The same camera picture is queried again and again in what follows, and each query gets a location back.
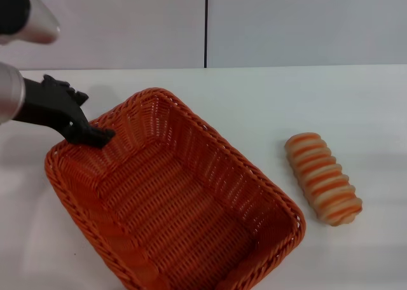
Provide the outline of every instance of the orange stripe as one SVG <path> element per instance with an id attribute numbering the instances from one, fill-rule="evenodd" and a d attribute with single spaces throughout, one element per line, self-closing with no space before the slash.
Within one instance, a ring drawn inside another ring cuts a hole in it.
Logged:
<path id="1" fill-rule="evenodd" d="M 335 217 L 340 216 L 340 215 L 345 214 L 345 213 L 350 215 L 350 214 L 353 214 L 355 212 L 359 212 L 361 209 L 362 209 L 362 207 L 360 205 L 354 205 L 354 206 L 351 206 L 351 207 L 347 207 L 346 209 L 342 209 L 340 211 L 334 212 L 334 213 L 330 214 L 327 218 L 328 219 L 335 218 Z"/>
<path id="2" fill-rule="evenodd" d="M 336 181 L 333 182 L 333 183 L 329 183 L 329 184 L 327 184 L 327 185 L 325 185 L 325 186 L 323 186 L 323 187 L 321 187 L 321 188 L 318 188 L 317 190 L 313 191 L 313 192 L 311 193 L 311 195 L 312 195 L 313 197 L 317 197 L 317 196 L 321 195 L 322 193 L 324 193 L 324 192 L 326 192 L 326 191 L 328 191 L 328 190 L 332 190 L 333 188 L 338 188 L 338 187 L 347 186 L 347 185 L 349 185 L 349 182 L 348 182 L 348 181 L 345 181 L 345 180 L 343 180 L 343 179 L 336 180 Z"/>
<path id="3" fill-rule="evenodd" d="M 307 134 L 306 136 L 301 136 L 301 137 L 294 139 L 293 141 L 291 141 L 289 143 L 289 145 L 293 145 L 293 144 L 296 144 L 297 142 L 302 142 L 307 139 L 320 139 L 320 137 L 317 134 Z"/>
<path id="4" fill-rule="evenodd" d="M 335 203 L 336 201 L 349 200 L 352 198 L 356 198 L 354 193 L 342 193 L 341 195 L 334 196 L 333 198 L 330 198 L 330 199 L 326 200 L 325 202 L 321 203 L 319 208 L 325 209 L 326 207 L 330 206 L 331 204 Z"/>
<path id="5" fill-rule="evenodd" d="M 319 177 L 315 177 L 315 178 L 309 180 L 307 183 L 305 183 L 305 186 L 310 186 L 310 185 L 313 185 L 313 184 L 317 184 L 318 182 L 321 182 L 323 180 L 328 180 L 329 178 L 334 177 L 334 176 L 340 176 L 341 174 L 342 173 L 341 173 L 340 170 L 334 170 L 332 172 L 328 172 L 328 173 L 323 174 L 323 175 L 321 175 Z"/>
<path id="6" fill-rule="evenodd" d="M 298 168 L 298 167 L 301 167 L 302 165 L 304 165 L 304 164 L 306 164 L 306 163 L 309 163 L 309 162 L 311 162 L 311 161 L 314 161 L 314 160 L 316 160 L 316 159 L 318 159 L 318 158 L 325 158 L 325 157 L 328 157 L 328 156 L 331 156 L 331 155 L 330 155 L 329 153 L 319 153 L 319 154 L 317 154 L 317 155 L 307 156 L 307 157 L 304 158 L 302 161 L 299 161 L 299 162 L 298 162 L 297 168 Z"/>
<path id="7" fill-rule="evenodd" d="M 331 160 L 330 162 L 322 162 L 322 163 L 320 163 L 320 164 L 316 164 L 316 165 L 313 165 L 313 166 L 309 166 L 308 168 L 306 168 L 306 169 L 304 169 L 303 171 L 301 171 L 301 174 L 303 175 L 303 176 L 305 176 L 305 174 L 308 174 L 308 173 L 310 173 L 310 172 L 312 172 L 312 171 L 315 171 L 315 170 L 317 170 L 317 169 L 319 169 L 319 168 L 321 168 L 321 167 L 326 167 L 326 166 L 330 166 L 330 165 L 334 165 L 335 164 L 335 161 L 334 160 Z"/>
<path id="8" fill-rule="evenodd" d="M 318 144 L 318 145 L 312 145 L 312 146 L 301 148 L 300 150 L 297 150 L 293 153 L 293 158 L 295 158 L 296 156 L 302 155 L 304 152 L 307 152 L 309 150 L 313 150 L 313 149 L 317 149 L 317 148 L 324 148 L 324 147 L 325 147 L 324 144 Z"/>

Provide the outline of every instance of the wicker basket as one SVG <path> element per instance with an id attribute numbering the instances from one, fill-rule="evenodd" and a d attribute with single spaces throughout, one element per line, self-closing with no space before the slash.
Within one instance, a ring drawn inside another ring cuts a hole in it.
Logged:
<path id="1" fill-rule="evenodd" d="M 293 201 L 170 92 L 137 93 L 92 124 L 116 136 L 61 142 L 46 174 L 127 289 L 250 289 L 301 242 Z"/>

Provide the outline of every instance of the black vertical line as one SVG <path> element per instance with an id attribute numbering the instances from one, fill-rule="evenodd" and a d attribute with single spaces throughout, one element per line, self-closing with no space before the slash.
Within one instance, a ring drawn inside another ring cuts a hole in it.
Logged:
<path id="1" fill-rule="evenodd" d="M 205 0 L 205 51 L 203 53 L 203 67 L 207 68 L 208 59 L 208 0 Z"/>

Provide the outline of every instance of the woven basket bottom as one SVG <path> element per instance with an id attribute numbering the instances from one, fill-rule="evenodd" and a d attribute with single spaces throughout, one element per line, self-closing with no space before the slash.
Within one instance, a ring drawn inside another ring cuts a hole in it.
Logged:
<path id="1" fill-rule="evenodd" d="M 164 145 L 148 145 L 116 170 L 96 195 L 123 237 L 106 221 L 99 231 L 131 270 L 137 272 L 141 254 L 155 266 L 158 275 L 138 272 L 144 283 L 159 278 L 171 289 L 214 289 L 254 249 L 249 231 Z M 129 239 L 135 244 L 123 250 Z"/>

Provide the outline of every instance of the white wall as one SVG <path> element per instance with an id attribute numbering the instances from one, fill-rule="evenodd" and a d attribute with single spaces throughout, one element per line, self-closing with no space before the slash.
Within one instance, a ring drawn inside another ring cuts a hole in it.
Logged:
<path id="1" fill-rule="evenodd" d="M 407 0 L 209 1 L 209 67 L 407 63 Z"/>
<path id="2" fill-rule="evenodd" d="M 51 46 L 0 46 L 20 69 L 203 67 L 205 0 L 43 0 L 61 24 Z"/>

